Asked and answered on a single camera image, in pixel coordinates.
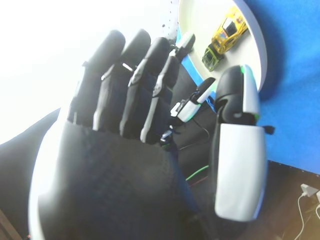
white plate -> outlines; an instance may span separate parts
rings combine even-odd
[[[217,68],[209,72],[202,63],[202,57],[228,9],[234,5],[244,16],[249,32],[225,53],[225,58]],[[260,91],[267,73],[267,50],[259,24],[243,0],[180,0],[178,20],[182,35],[186,32],[195,34],[194,51],[189,57],[202,80],[208,77],[219,80],[227,68],[247,64],[253,71],[257,89]]]

toy car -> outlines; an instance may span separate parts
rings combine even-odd
[[[202,57],[202,62],[204,66],[212,72],[217,64],[224,58],[223,54],[219,54],[212,44],[205,49],[204,55]]]
[[[219,54],[228,51],[248,29],[244,17],[236,6],[230,8],[224,21],[213,35],[211,43]]]

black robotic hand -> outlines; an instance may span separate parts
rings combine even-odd
[[[177,45],[141,30],[125,46],[112,31],[85,62],[67,114],[41,144],[32,176],[34,240],[200,239],[198,208],[168,128],[172,88],[193,34]]]

blue table surface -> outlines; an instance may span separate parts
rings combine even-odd
[[[275,127],[266,136],[267,159],[320,174],[320,1],[244,1],[267,50],[258,122]],[[199,85],[203,79],[190,59],[182,64]]]

red wire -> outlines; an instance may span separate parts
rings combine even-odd
[[[200,180],[198,180],[198,181],[196,181],[196,182],[194,182],[194,183],[190,184],[190,185],[189,185],[189,188],[192,188],[193,186],[195,186],[195,185],[197,185],[197,184],[201,183],[202,181],[206,180],[207,178],[208,178],[208,176],[205,176],[204,178],[201,178]]]

